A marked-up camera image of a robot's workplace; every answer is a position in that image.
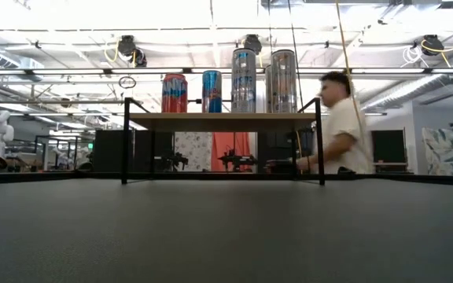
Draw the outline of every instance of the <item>patterned panel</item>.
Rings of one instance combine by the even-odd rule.
[[[453,127],[422,128],[429,175],[453,175]]]
[[[210,171],[211,147],[212,133],[175,133],[175,151],[188,158],[184,171]]]

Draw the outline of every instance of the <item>short dark hair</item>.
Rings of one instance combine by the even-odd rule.
[[[319,80],[321,82],[329,80],[335,83],[341,83],[345,86],[347,97],[351,96],[351,83],[349,82],[347,74],[344,74],[343,72],[329,72],[326,75],[322,76]]]

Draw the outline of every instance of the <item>ceiling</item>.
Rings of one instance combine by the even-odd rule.
[[[345,66],[335,5],[292,1],[290,12],[287,3],[272,2],[269,14],[265,0],[0,0],[0,50],[10,57],[32,58],[44,68],[130,68],[131,63],[119,57],[113,62],[110,59],[115,57],[119,37],[133,35],[149,68],[229,68],[236,46],[241,46],[246,35],[255,34],[263,45],[257,67],[269,64],[271,50],[280,49],[296,50],[300,67]],[[387,1],[341,5],[349,65],[423,68],[443,64],[441,55],[421,55],[413,63],[407,61],[408,50],[414,41],[421,42],[423,35],[437,35],[445,48],[453,48],[453,9],[439,8],[438,1],[417,6],[390,6]],[[449,60],[453,58],[453,51],[445,54]],[[34,92],[44,91],[40,99],[114,99],[124,93],[142,101],[150,111],[159,111],[161,75],[140,75],[131,90],[114,83],[117,78],[47,76],[33,87]],[[201,96],[199,78],[187,75],[190,99]],[[50,87],[52,81],[68,79],[90,83],[55,83]],[[226,99],[229,81],[223,79]],[[353,83],[356,97],[369,101],[399,82],[381,78],[355,79]],[[25,96],[31,95],[30,83],[16,77],[0,78],[1,86]],[[259,84],[258,89],[264,90],[263,78]],[[315,78],[302,78],[300,85],[304,103],[319,92]],[[443,103],[453,105],[453,98],[438,102]],[[119,105],[103,107],[113,112],[123,110]],[[201,111],[200,105],[189,107],[190,112]]]

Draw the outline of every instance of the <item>wooden shelf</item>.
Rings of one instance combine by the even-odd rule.
[[[265,132],[309,127],[313,113],[132,113],[131,121],[159,132]]]

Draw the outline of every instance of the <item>red can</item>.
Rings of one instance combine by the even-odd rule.
[[[188,82],[184,75],[166,74],[162,86],[162,113],[186,113]]]

